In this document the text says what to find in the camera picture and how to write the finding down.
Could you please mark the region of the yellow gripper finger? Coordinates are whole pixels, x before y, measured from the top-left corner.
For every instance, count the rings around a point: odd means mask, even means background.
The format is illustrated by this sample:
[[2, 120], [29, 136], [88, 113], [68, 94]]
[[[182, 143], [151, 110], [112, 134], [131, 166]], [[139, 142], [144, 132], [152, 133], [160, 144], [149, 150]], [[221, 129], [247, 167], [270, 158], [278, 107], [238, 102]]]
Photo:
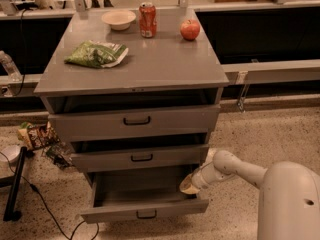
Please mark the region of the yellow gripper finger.
[[186, 176], [185, 179], [180, 183], [179, 190], [182, 193], [185, 193], [185, 194], [188, 194], [188, 195], [197, 194], [200, 191], [200, 189], [197, 188], [192, 183], [192, 175], [191, 174]]

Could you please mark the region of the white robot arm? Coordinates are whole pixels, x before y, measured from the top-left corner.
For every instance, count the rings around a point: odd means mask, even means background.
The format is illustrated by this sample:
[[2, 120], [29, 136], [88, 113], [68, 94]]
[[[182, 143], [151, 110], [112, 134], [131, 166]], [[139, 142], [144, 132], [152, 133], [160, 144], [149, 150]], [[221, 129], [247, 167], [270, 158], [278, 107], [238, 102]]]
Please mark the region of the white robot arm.
[[320, 240], [320, 176], [303, 165], [282, 161], [263, 168], [219, 150], [179, 189], [197, 194], [234, 175], [259, 190], [257, 240]]

